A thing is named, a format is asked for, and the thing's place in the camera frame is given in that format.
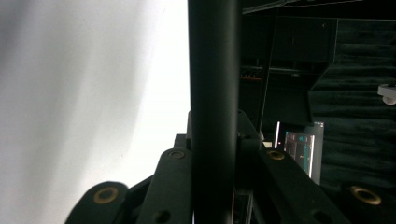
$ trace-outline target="electronic equipment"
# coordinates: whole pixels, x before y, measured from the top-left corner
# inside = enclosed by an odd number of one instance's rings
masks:
[[[306,174],[320,184],[324,123],[302,126],[278,122],[275,129],[274,148],[289,153]]]

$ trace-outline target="vertical post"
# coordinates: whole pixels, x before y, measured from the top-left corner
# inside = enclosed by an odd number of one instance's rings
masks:
[[[270,29],[269,29],[270,33],[268,34],[268,45],[265,50],[264,65],[262,67],[263,77],[262,77],[262,84],[260,87],[261,95],[260,95],[259,113],[256,123],[256,131],[258,133],[260,133],[260,131],[262,130],[262,117],[264,116],[265,99],[267,96],[268,81],[269,81],[268,79],[270,76],[270,66],[271,66],[272,50],[273,50],[274,37],[276,31],[277,12],[278,12],[278,8],[273,9],[271,14]]]
[[[195,223],[232,223],[239,77],[238,0],[190,0]]]

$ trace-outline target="bolt hole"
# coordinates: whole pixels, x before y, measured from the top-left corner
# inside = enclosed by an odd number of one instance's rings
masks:
[[[171,219],[171,214],[168,211],[158,211],[154,215],[154,221],[156,223],[166,223]]]
[[[323,224],[332,223],[332,218],[329,215],[327,215],[327,213],[322,211],[315,211],[312,217],[319,223],[323,223]]]
[[[171,151],[168,155],[174,159],[182,159],[186,156],[182,151]]]
[[[285,155],[283,155],[282,152],[271,150],[271,151],[268,151],[267,153],[268,153],[268,156],[271,159],[273,159],[274,161],[281,161],[281,160],[285,159]]]
[[[108,187],[98,190],[93,195],[93,201],[99,204],[111,203],[117,198],[118,195],[119,195],[118,189],[114,187]]]
[[[359,199],[364,203],[368,203],[371,205],[379,205],[381,204],[381,197],[379,197],[376,193],[370,191],[369,189],[364,189],[358,186],[352,186],[350,188],[352,195],[355,198]]]

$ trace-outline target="display screen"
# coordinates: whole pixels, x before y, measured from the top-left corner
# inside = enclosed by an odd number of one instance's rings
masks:
[[[286,132],[284,150],[311,177],[312,155],[314,154],[315,136],[303,133]]]

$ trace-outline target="white object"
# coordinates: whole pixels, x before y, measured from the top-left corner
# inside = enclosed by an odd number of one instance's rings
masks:
[[[262,142],[266,148],[272,147],[272,142]]]
[[[378,95],[382,95],[382,100],[387,105],[396,105],[396,85],[382,84],[378,86]]]
[[[0,1],[0,223],[152,175],[190,110],[187,1]]]

